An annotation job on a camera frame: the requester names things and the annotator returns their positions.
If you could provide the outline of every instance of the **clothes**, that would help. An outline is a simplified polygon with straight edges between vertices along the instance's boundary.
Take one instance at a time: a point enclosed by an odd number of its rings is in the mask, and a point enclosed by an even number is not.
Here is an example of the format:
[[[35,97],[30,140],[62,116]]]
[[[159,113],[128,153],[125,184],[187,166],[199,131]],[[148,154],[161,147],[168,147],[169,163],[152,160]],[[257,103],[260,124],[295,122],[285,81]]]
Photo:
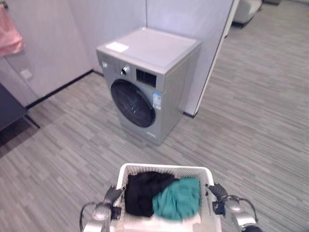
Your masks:
[[[23,38],[11,22],[3,4],[0,4],[0,57],[20,52],[23,49]]]
[[[125,190],[126,212],[150,217],[153,213],[152,198],[175,181],[168,173],[144,172],[128,176]]]
[[[154,214],[171,220],[192,217],[199,209],[200,187],[196,178],[182,178],[153,198]]]

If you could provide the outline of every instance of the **green clothing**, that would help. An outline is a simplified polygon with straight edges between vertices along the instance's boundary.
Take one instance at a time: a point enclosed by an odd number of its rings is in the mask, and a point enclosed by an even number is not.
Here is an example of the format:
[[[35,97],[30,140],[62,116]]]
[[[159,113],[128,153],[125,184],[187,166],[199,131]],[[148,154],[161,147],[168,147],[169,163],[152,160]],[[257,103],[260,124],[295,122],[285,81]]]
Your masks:
[[[199,209],[200,188],[196,178],[182,178],[153,198],[154,214],[171,220],[192,217]]]

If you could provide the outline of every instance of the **laundry basket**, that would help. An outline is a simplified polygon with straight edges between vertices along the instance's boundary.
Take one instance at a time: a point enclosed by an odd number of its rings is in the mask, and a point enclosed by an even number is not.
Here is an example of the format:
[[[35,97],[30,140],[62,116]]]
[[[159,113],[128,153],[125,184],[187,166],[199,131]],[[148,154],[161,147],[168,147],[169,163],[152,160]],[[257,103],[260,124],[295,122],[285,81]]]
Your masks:
[[[188,166],[172,166],[172,165],[156,165],[156,164],[139,164],[139,163],[126,163],[122,165],[117,188],[125,186],[128,182],[128,175],[136,175],[142,172],[159,172],[170,173],[175,175],[176,178],[181,177],[195,177],[199,179],[201,189],[201,202],[199,215],[201,217],[201,225],[199,229],[194,229],[194,232],[221,232],[221,223],[218,215],[212,210],[212,202],[215,201],[215,196],[208,191],[206,194],[205,183],[213,185],[212,174],[209,169],[204,167],[188,167]],[[116,231],[123,231],[124,224],[134,220],[136,217],[126,213],[125,201],[123,198],[116,203],[122,207],[120,219],[117,223]]]

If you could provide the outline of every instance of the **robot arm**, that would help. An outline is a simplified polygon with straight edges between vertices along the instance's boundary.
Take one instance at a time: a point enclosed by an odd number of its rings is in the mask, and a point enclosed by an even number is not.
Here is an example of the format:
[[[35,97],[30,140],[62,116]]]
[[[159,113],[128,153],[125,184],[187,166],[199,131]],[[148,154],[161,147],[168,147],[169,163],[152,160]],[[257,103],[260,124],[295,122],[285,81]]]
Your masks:
[[[262,232],[261,229],[257,227],[255,209],[250,201],[234,195],[228,195],[226,190],[218,183],[214,186],[206,185],[206,187],[208,187],[217,198],[217,201],[212,203],[215,214],[224,215],[239,232]],[[117,198],[119,198],[123,190],[124,188],[115,189],[115,187],[110,187],[103,202],[86,204],[82,208],[80,215],[80,232],[109,232],[112,218],[112,205]],[[251,205],[254,211],[254,217],[239,204],[240,201],[247,201]],[[95,204],[96,208],[92,219],[86,224],[85,228],[83,228],[83,210],[90,204]]]
[[[239,232],[262,232],[257,227],[255,208],[250,201],[234,195],[228,195],[226,190],[218,183],[214,186],[206,185],[206,187],[217,198],[217,201],[212,203],[215,214],[224,215]],[[251,205],[254,211],[254,217],[239,204],[240,201],[246,201]]]

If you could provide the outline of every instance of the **silver washing machine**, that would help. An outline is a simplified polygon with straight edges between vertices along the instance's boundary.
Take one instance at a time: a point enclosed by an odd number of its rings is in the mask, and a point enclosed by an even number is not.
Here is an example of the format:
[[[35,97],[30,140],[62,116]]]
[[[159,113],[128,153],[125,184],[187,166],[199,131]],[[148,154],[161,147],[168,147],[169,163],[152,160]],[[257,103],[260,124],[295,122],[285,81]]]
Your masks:
[[[201,42],[141,28],[97,48],[120,122],[161,144],[183,115]]]

